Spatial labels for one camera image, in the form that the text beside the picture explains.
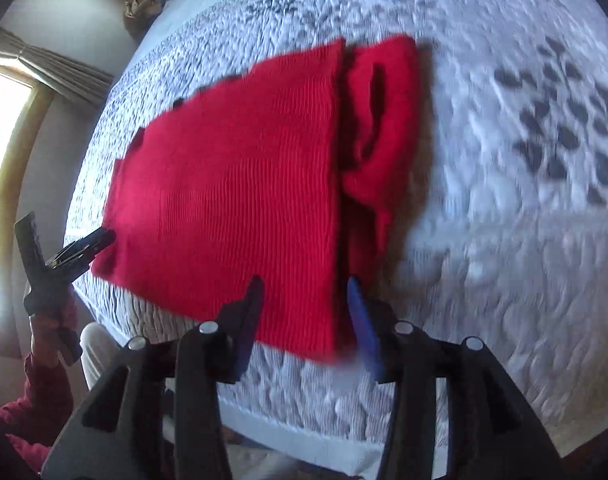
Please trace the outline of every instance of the person's arm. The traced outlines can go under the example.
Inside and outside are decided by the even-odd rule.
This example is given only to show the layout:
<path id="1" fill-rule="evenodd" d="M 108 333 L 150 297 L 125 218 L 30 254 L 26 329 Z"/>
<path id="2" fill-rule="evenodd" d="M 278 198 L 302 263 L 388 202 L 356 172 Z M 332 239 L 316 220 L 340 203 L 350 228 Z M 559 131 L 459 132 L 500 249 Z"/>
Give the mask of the person's arm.
<path id="1" fill-rule="evenodd" d="M 44 316 L 31 316 L 31 353 L 24 362 L 24 396 L 0 408 L 0 424 L 6 433 L 30 444 L 52 446 L 73 412 L 73 395 L 66 370 L 51 341 L 62 324 L 76 325 L 73 301 L 66 306 L 63 323 Z"/>

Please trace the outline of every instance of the quilted bedspread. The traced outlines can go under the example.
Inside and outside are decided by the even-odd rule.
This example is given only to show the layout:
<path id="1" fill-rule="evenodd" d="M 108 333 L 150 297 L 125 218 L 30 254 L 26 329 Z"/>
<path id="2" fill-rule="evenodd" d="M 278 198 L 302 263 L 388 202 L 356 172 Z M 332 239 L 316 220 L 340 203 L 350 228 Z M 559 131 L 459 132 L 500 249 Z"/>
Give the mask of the quilted bedspread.
<path id="1" fill-rule="evenodd" d="M 608 21 L 593 0 L 222 0 L 113 88 L 66 241 L 100 225 L 113 161 L 177 98 L 275 54 L 399 32 L 422 51 L 424 124 L 379 295 L 433 337 L 481 337 L 568 452 L 608 424 Z M 194 323 L 90 273 L 76 288 L 124 337 L 166 340 Z M 239 413 L 373 449 L 392 394 L 259 344 L 241 383 L 220 386 Z"/>

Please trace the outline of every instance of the silver screw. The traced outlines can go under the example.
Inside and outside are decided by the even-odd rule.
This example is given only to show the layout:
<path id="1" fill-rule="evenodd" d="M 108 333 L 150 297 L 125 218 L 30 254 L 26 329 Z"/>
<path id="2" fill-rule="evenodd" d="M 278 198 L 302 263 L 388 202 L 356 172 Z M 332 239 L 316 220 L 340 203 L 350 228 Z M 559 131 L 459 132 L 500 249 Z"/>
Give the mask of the silver screw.
<path id="1" fill-rule="evenodd" d="M 468 339 L 466 339 L 466 346 L 471 350 L 475 350 L 477 352 L 484 348 L 484 343 L 482 343 L 482 340 L 480 338 L 469 337 Z"/>
<path id="2" fill-rule="evenodd" d="M 128 343 L 129 350 L 142 350 L 146 346 L 146 338 L 141 335 L 135 336 Z"/>
<path id="3" fill-rule="evenodd" d="M 215 321 L 204 321 L 200 325 L 200 334 L 215 334 L 218 328 L 219 326 Z"/>
<path id="4" fill-rule="evenodd" d="M 395 323 L 395 332 L 402 335 L 413 333 L 413 325 L 407 321 L 398 321 Z"/>

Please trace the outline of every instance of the folded red garment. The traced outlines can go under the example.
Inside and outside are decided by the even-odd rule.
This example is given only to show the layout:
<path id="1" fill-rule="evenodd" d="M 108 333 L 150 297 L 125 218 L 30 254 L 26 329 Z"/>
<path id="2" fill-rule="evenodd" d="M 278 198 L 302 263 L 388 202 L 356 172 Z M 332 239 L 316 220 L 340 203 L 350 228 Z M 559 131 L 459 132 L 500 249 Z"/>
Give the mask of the folded red garment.
<path id="1" fill-rule="evenodd" d="M 419 126 L 413 40 L 258 63 L 174 105 L 116 160 L 92 272 L 198 320 L 266 285 L 257 340 L 331 361 L 348 274 L 369 283 Z"/>

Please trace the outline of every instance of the window frame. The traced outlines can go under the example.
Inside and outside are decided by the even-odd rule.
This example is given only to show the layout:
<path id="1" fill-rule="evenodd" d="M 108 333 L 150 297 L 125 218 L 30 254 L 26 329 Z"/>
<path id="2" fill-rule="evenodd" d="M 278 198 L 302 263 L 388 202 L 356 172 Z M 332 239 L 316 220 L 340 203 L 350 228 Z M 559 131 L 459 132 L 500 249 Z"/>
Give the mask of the window frame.
<path id="1" fill-rule="evenodd" d="M 0 356 L 21 358 L 12 299 L 14 225 L 26 166 L 54 91 L 11 67 L 0 66 L 0 75 L 31 87 L 0 168 Z"/>

